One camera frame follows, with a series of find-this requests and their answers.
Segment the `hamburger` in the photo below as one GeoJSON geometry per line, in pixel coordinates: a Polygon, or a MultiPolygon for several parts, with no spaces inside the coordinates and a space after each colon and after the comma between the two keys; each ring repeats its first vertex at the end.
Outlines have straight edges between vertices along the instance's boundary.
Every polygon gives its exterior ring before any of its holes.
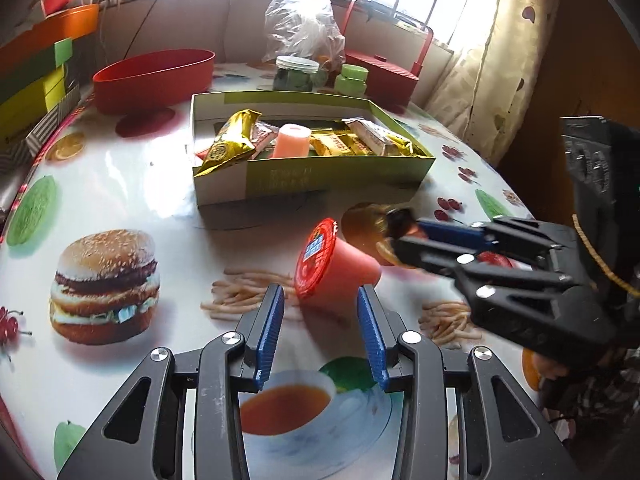
{"type": "Polygon", "coordinates": [[[150,235],[117,229],[85,236],[60,255],[49,319],[75,343],[124,341],[148,328],[159,289],[150,235]]]}

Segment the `yellow rope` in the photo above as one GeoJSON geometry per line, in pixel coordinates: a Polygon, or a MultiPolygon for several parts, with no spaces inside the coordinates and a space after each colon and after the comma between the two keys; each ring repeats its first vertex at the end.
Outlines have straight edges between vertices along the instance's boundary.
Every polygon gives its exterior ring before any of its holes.
{"type": "Polygon", "coordinates": [[[580,222],[578,222],[578,215],[573,215],[572,218],[574,219],[575,232],[578,233],[580,240],[582,240],[582,243],[584,244],[587,251],[589,251],[589,254],[591,255],[591,257],[598,264],[602,272],[604,272],[604,275],[607,278],[609,278],[613,283],[615,283],[617,286],[626,290],[634,298],[640,298],[640,291],[638,291],[636,288],[633,288],[627,282],[622,280],[618,275],[616,275],[616,273],[613,272],[613,270],[609,269],[609,266],[604,262],[604,260],[600,257],[600,255],[596,252],[596,249],[593,248],[593,246],[591,245],[591,242],[587,238],[587,235],[584,234],[584,231],[580,227],[580,222]]]}

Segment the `white patterned curtain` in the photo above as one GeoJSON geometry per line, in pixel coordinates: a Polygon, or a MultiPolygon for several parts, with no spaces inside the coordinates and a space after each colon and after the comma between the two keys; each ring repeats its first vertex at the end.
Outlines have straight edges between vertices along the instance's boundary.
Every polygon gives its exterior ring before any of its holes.
{"type": "Polygon", "coordinates": [[[536,84],[559,0],[468,0],[424,109],[496,166],[536,84]]]}

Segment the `wall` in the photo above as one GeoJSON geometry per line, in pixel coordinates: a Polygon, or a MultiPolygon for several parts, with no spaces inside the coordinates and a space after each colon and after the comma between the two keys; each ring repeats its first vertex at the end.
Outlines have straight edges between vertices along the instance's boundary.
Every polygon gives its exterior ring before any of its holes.
{"type": "Polygon", "coordinates": [[[500,174],[541,220],[574,211],[562,116],[603,115],[640,127],[640,52],[606,0],[560,0],[524,123],[500,174]]]}
{"type": "MultiPolygon", "coordinates": [[[[100,24],[104,48],[98,45],[97,65],[101,68],[107,61],[121,60],[127,49],[130,57],[185,47],[213,50],[217,62],[258,61],[266,50],[264,12],[270,1],[133,0],[110,7],[100,24]]],[[[344,11],[334,6],[337,23],[342,22],[344,11]]],[[[418,30],[405,30],[376,18],[367,21],[362,12],[352,15],[346,37],[348,48],[380,54],[409,70],[424,42],[424,34],[418,30]]],[[[440,44],[431,45],[414,92],[413,101],[419,106],[426,102],[450,56],[440,44]]]]}

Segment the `brown wall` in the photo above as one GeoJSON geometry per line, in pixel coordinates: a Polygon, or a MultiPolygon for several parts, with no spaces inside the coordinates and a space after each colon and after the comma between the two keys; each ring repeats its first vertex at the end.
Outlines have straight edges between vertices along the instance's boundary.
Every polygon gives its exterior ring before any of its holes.
{"type": "Polygon", "coordinates": [[[603,115],[640,128],[640,50],[607,0],[560,0],[524,123],[498,170],[540,220],[574,211],[559,118],[603,115]]]}

